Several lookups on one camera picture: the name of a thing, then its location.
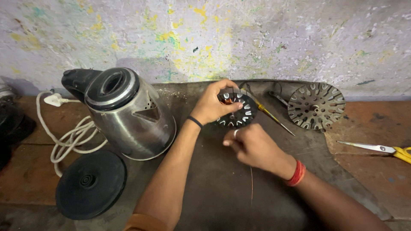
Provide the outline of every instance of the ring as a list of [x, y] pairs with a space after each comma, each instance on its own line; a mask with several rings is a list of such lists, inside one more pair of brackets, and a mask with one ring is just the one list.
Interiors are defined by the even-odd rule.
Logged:
[[238, 131], [239, 131], [239, 129], [234, 130], [234, 139], [236, 139], [236, 134], [237, 134]]

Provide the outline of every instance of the yellow scissors handle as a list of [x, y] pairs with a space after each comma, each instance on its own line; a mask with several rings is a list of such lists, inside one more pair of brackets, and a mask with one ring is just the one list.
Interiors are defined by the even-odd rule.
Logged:
[[408, 153], [408, 150], [411, 150], [411, 147], [408, 148], [399, 148], [399, 147], [393, 147], [396, 152], [394, 153], [394, 156], [397, 158], [400, 158], [404, 160], [405, 162], [411, 164], [411, 155]]

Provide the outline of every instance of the red thread bracelet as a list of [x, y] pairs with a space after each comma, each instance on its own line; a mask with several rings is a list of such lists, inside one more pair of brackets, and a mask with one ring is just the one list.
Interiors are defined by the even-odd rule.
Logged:
[[297, 167], [296, 171], [294, 172], [293, 177], [290, 180], [286, 180], [285, 183], [290, 186], [294, 187], [301, 182], [305, 175], [305, 165], [301, 163], [301, 161], [297, 160]]

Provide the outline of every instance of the scissor blade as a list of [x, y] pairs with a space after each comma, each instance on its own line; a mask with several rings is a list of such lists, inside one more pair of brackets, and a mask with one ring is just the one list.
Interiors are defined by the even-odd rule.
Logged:
[[373, 145], [373, 144], [365, 144], [365, 143], [351, 143], [351, 142], [343, 142], [343, 141], [337, 141], [337, 142], [347, 144], [347, 145], [351, 145], [351, 146], [360, 147], [360, 148], [366, 148], [366, 149], [370, 149], [370, 150], [380, 151], [380, 152], [395, 153], [395, 149], [393, 147]]

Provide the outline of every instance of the kettle base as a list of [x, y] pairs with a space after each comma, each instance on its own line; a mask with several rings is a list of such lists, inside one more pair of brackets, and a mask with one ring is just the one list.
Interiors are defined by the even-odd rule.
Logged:
[[168, 145], [162, 152], [160, 152], [159, 154], [157, 154], [157, 155], [155, 155], [155, 156], [153, 156], [153, 157], [147, 158], [147, 159], [135, 159], [135, 158], [132, 158], [132, 157], [130, 157], [130, 156], [124, 154], [124, 153], [121, 153], [121, 154], [123, 154], [125, 157], [127, 157], [127, 158], [129, 158], [129, 159], [138, 160], [138, 161], [144, 161], [144, 160], [154, 159], [154, 158], [160, 156], [161, 154], [163, 154], [163, 153], [164, 153], [165, 151], [167, 151], [167, 150], [170, 148], [170, 146], [174, 143], [175, 135], [177, 134], [177, 124], [176, 124], [176, 122], [175, 122], [174, 116], [172, 116], [172, 117], [173, 117], [173, 120], [174, 120], [174, 135], [173, 135], [173, 139], [171, 140], [171, 142], [169, 143], [169, 145]]

